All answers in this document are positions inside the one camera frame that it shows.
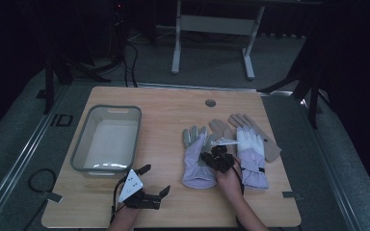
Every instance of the forearm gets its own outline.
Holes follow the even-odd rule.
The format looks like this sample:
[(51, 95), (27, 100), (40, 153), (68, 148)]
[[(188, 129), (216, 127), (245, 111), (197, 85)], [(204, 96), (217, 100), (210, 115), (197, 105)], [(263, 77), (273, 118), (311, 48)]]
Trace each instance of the forearm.
[(116, 213), (116, 217), (108, 227), (107, 231), (129, 231), (133, 227), (141, 210), (122, 208)]
[(228, 200), (236, 213), (236, 217), (247, 230), (268, 230), (242, 195), (232, 196)]

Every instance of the white tag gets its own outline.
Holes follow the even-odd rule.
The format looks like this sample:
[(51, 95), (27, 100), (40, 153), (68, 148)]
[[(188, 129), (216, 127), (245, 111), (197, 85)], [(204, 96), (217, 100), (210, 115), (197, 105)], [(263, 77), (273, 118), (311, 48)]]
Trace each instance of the white tag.
[(137, 173), (131, 169), (128, 173), (127, 179), (125, 180), (124, 187), (122, 187), (121, 193), (119, 194), (119, 202), (124, 201), (142, 188), (143, 182), (141, 182)]
[(211, 145), (231, 145), (231, 144), (237, 144), (239, 143), (238, 141), (234, 141), (234, 140), (229, 140), (229, 139), (225, 139), (225, 138), (220, 138), (219, 140), (216, 140), (216, 141), (211, 141)]

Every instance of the black equipment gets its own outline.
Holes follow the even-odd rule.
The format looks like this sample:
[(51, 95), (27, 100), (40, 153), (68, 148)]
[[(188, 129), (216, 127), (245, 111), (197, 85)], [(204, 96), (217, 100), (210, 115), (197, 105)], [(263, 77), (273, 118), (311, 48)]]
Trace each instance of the black equipment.
[[(140, 169), (134, 170), (137, 175), (143, 175), (144, 173), (148, 172), (151, 169), (151, 165), (146, 165), (144, 167), (141, 167)], [(119, 182), (116, 184), (116, 187), (114, 188), (114, 194), (113, 194), (113, 206), (111, 207), (111, 219), (110, 223), (113, 222), (114, 217), (116, 216), (116, 213), (119, 211), (119, 208), (117, 210), (117, 202), (116, 202), (116, 195), (117, 195), (117, 190), (119, 189), (119, 186), (122, 183), (125, 183), (127, 180), (128, 173), (122, 177)], [(132, 195), (130, 195), (128, 198), (126, 198), (123, 202), (124, 205), (128, 208), (133, 208), (133, 209), (154, 209), (158, 210), (160, 208), (161, 200), (165, 196), (168, 195), (170, 192), (170, 187), (167, 186), (164, 188), (162, 191), (159, 192), (158, 195), (151, 195), (151, 194), (146, 194), (144, 191), (139, 190)]]
[(233, 155), (227, 154), (227, 148), (224, 145), (214, 146), (211, 153), (202, 152), (200, 157), (209, 167), (221, 173), (227, 172), (234, 164)]

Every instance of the black cable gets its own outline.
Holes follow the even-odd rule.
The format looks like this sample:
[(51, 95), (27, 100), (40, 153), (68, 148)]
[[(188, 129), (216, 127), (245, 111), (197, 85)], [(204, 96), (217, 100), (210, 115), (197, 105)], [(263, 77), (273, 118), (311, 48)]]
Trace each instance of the black cable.
[(134, 61), (133, 61), (133, 64), (131, 66), (131, 78), (132, 78), (134, 87), (137, 88), (138, 85), (137, 85), (137, 81), (135, 80), (135, 76), (134, 76), (134, 68), (135, 68), (135, 63), (137, 62), (137, 58), (138, 58), (138, 50), (134, 45), (130, 44), (129, 42), (127, 42), (127, 45), (132, 47), (135, 51)]
[[(235, 157), (233, 157), (233, 159), (237, 162), (237, 164), (239, 164), (239, 168), (242, 170), (240, 162)], [(240, 177), (239, 172), (237, 172), (237, 170), (235, 169), (234, 166), (232, 166), (232, 169), (236, 173), (237, 178), (239, 179), (240, 189), (242, 190), (242, 194), (244, 194), (245, 193), (245, 186), (243, 185), (242, 178)]]
[(127, 82), (127, 60), (124, 58), (122, 58), (122, 61), (124, 63), (124, 66), (125, 66), (125, 71), (124, 71), (124, 82), (125, 82), (125, 86), (128, 87), (128, 82)]
[(117, 182), (116, 186), (114, 187), (114, 192), (113, 192), (113, 205), (111, 206), (110, 224), (111, 224), (111, 222), (113, 222), (114, 217), (116, 216), (116, 213), (117, 213), (120, 209), (122, 209), (122, 208), (125, 206), (125, 204), (124, 204), (124, 205), (122, 205), (119, 209), (117, 209), (117, 201), (116, 201), (116, 197), (117, 197), (117, 190), (119, 189), (119, 186), (120, 186), (122, 183), (124, 183), (124, 182), (125, 182), (125, 180), (127, 179), (127, 177), (128, 177), (128, 173), (129, 173), (129, 171), (127, 171), (127, 174), (126, 174), (124, 177), (122, 177), (122, 178)]
[[(42, 189), (38, 189), (36, 188), (34, 185), (33, 185), (33, 180), (34, 178), (42, 173), (42, 172), (49, 172), (51, 177), (52, 177), (52, 183), (49, 187), (48, 190), (42, 190)], [(36, 193), (44, 193), (44, 192), (49, 192), (51, 193), (53, 191), (53, 188), (55, 187), (55, 183), (56, 183), (56, 179), (57, 179), (57, 176), (56, 176), (56, 173), (52, 170), (52, 169), (49, 169), (49, 168), (42, 168), (42, 169), (39, 169), (38, 171), (36, 171), (35, 173), (33, 173), (29, 179), (28, 179), (28, 186), (29, 186), (29, 189), (31, 189), (33, 192), (36, 192)], [(41, 205), (39, 206), (38, 210), (35, 212), (35, 214), (32, 216), (32, 218), (29, 220), (28, 224), (25, 226), (25, 228), (23, 229), (24, 231), (28, 230), (29, 229), (29, 226), (32, 224), (32, 222), (35, 220), (35, 218), (38, 216), (38, 214), (40, 213), (40, 211), (43, 209), (43, 207), (46, 205), (47, 203), (47, 200), (44, 200)]]

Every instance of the dark background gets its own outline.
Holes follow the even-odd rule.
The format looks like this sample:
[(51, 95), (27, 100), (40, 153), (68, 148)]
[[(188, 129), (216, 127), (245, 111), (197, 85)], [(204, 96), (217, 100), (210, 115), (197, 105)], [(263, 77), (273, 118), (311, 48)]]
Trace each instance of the dark background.
[[(67, 22), (61, 23), (65, 26), (63, 29), (56, 27), (56, 31), (45, 27), (45, 33), (58, 43), (62, 52), (87, 63), (91, 57), (104, 53), (107, 44), (104, 37), (113, 19), (105, 7), (108, 1), (95, 1), (97, 8), (73, 6), (72, 1), (43, 3), (48, 2), (54, 9), (61, 7), (61, 11), (45, 8), (53, 11), (45, 12), (48, 15), (39, 14), (42, 23)], [(130, 26), (143, 30), (151, 40), (155, 38), (152, 24), (174, 25), (174, 1), (121, 3), (127, 9), (127, 21), (133, 24)], [(198, 2), (186, 3), (183, 11), (198, 13), (198, 6)], [(206, 5), (204, 13), (254, 18), (251, 11), (243, 6), (230, 8), (216, 4)], [(44, 53), (28, 25), (14, 1), (0, 0), (0, 119), (28, 81), (44, 67)], [(312, 60), (323, 68), (322, 88), (327, 91), (333, 109), (370, 175), (370, 1), (329, 1), (322, 10), (269, 6), (259, 32), (277, 37), (307, 37), (296, 65), (306, 68)]]

